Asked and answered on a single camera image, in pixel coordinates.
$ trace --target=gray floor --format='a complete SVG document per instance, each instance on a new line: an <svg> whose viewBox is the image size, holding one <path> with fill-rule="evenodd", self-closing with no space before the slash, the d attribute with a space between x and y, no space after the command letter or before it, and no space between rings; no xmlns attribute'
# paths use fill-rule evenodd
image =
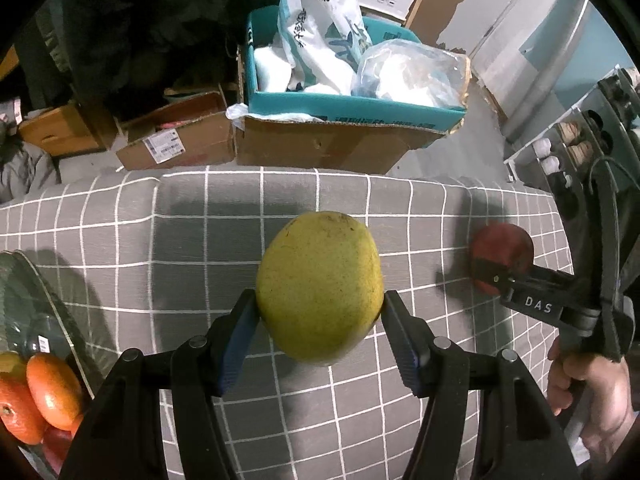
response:
<svg viewBox="0 0 640 480"><path fill-rule="evenodd" d="M125 143L124 136L120 136L110 152L60 160L62 182L68 184L81 178L93 178L100 173L115 171L121 163L114 150ZM437 140L428 148L408 152L389 175L400 178L471 176L484 182L502 182L507 178L507 170L503 164L506 157L504 151L505 141L500 133L497 114L484 97L484 90L476 83L471 83L468 112L462 128Z"/></svg>

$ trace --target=checkered tablecloth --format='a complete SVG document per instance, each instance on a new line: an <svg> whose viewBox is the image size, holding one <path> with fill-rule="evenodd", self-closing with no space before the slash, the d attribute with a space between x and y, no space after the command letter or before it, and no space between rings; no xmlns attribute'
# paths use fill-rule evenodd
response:
<svg viewBox="0 0 640 480"><path fill-rule="evenodd" d="M426 182L335 171L180 168L57 186L0 209L0 248L21 249L65 303L103 374L127 348L176 348L206 332L290 218L336 210L364 222L385 287L462 348L512 347L543 388L554 329L502 307L468 277L470 235L508 221L535 262L571 271L553 199L475 180ZM171 392L161 394L170 477L183 477ZM396 480L426 402L405 388L380 322L329 368L294 362L259 326L236 387L216 404L241 480ZM470 475L478 394L468 396L458 477Z"/></svg>

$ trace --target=metal screw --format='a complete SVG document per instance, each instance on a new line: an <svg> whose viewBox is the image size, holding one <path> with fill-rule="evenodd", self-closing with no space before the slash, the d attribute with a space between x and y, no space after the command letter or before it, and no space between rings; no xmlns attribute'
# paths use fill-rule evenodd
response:
<svg viewBox="0 0 640 480"><path fill-rule="evenodd" d="M506 359L510 363L514 363L518 360L518 354L511 350L510 348L505 348L502 352L500 352L503 359Z"/></svg>
<svg viewBox="0 0 640 480"><path fill-rule="evenodd" d="M135 361L140 355L140 350L137 348L129 348L122 353L123 361Z"/></svg>
<svg viewBox="0 0 640 480"><path fill-rule="evenodd" d="M189 339L189 346L191 348L202 348L207 344L207 338L203 335L197 335Z"/></svg>
<svg viewBox="0 0 640 480"><path fill-rule="evenodd" d="M437 338L433 340L433 344L436 345L441 350L446 350L451 346L451 339L439 335Z"/></svg>

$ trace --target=hand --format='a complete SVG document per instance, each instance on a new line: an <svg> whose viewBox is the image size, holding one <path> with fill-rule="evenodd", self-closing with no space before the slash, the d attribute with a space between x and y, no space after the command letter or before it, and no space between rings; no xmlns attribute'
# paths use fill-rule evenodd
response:
<svg viewBox="0 0 640 480"><path fill-rule="evenodd" d="M590 420L580 437L591 459L608 462L634 423L631 384L626 361L609 361L598 354L560 356L558 338L551 345L546 399L554 414L567 409L574 398L568 389L571 379L586 381L593 390Z"/></svg>

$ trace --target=teal box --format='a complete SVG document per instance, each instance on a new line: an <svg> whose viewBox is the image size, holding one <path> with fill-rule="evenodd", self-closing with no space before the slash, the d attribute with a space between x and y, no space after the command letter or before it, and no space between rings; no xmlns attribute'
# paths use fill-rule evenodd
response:
<svg viewBox="0 0 640 480"><path fill-rule="evenodd" d="M407 28L364 17L374 44L401 38L420 43ZM278 7L270 6L249 14L246 48L246 88L249 112L270 115L302 112L325 121L356 124L400 124L446 132L465 116L464 108L432 108L371 97L305 94L303 92L260 92L255 71L254 44L267 46L278 30Z"/></svg>

